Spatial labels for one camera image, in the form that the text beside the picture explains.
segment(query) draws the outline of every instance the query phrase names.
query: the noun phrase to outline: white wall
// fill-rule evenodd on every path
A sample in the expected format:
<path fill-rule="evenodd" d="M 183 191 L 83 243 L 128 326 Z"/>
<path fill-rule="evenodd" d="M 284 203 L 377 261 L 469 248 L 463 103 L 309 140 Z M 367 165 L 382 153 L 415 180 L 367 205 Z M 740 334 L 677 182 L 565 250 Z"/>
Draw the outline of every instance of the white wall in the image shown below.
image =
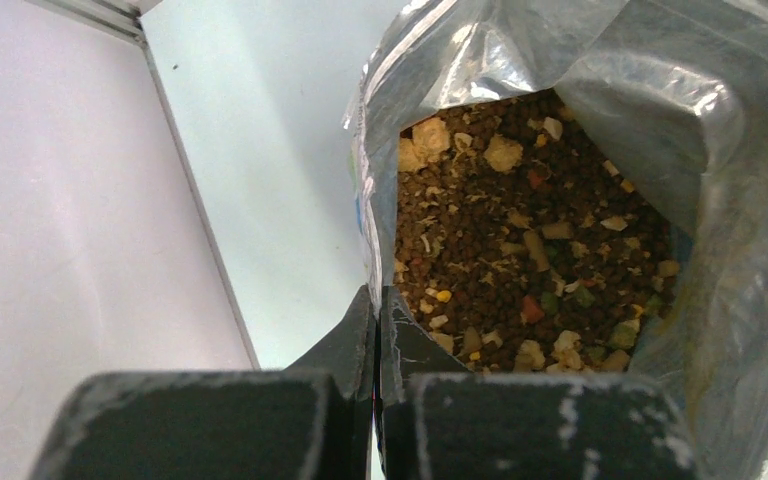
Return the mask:
<path fill-rule="evenodd" d="M 142 52 L 0 0 L 0 480 L 87 375 L 250 365 Z"/>
<path fill-rule="evenodd" d="M 340 121 L 406 3 L 164 0 L 143 15 L 264 368 L 316 343 L 366 282 Z"/>

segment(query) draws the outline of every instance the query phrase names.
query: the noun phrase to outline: food pellet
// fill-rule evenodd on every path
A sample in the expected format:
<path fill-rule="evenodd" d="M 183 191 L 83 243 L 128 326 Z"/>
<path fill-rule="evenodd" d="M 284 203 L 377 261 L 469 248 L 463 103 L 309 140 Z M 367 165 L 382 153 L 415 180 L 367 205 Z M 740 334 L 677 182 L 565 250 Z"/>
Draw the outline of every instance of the food pellet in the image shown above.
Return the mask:
<path fill-rule="evenodd" d="M 395 282 L 476 372 L 624 371 L 669 313 L 669 224 L 552 91 L 456 107 L 399 139 Z"/>

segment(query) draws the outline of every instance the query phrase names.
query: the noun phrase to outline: open bag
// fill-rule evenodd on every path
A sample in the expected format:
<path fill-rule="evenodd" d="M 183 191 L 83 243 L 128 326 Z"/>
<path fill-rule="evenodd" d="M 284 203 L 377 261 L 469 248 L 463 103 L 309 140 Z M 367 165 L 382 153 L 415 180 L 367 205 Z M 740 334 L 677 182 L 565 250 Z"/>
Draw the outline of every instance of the open bag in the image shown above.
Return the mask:
<path fill-rule="evenodd" d="M 768 458 L 768 0 L 415 0 L 351 107 L 369 285 L 392 284 L 399 132 L 555 88 L 693 253 L 630 371 L 684 408 L 705 472 Z"/>

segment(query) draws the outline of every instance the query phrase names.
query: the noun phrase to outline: orange piece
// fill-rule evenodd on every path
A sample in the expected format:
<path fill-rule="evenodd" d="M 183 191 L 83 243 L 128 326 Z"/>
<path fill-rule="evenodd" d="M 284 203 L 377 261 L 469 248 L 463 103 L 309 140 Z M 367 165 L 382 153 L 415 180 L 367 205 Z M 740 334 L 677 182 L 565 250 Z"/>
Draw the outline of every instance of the orange piece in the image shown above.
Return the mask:
<path fill-rule="evenodd" d="M 537 323 L 546 316 L 534 297 L 526 295 L 522 297 L 522 316 L 528 323 Z"/>
<path fill-rule="evenodd" d="M 540 185 L 543 184 L 543 181 L 545 178 L 541 177 L 539 173 L 537 173 L 537 170 L 529 170 L 528 171 L 528 183 L 531 185 L 532 189 L 536 189 Z"/>

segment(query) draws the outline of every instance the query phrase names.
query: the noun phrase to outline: yellow piece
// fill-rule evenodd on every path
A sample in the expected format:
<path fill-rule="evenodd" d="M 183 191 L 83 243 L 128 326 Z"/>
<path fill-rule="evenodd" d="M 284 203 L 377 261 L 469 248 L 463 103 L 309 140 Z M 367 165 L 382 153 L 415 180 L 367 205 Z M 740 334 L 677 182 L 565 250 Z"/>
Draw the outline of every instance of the yellow piece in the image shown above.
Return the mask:
<path fill-rule="evenodd" d="M 448 290 L 441 290 L 437 292 L 437 301 L 440 303 L 449 303 L 449 300 L 452 299 L 452 292 Z"/>
<path fill-rule="evenodd" d="M 634 185 L 632 185 L 628 180 L 623 180 L 620 184 L 620 187 L 625 190 L 626 193 L 631 193 L 634 191 Z"/>

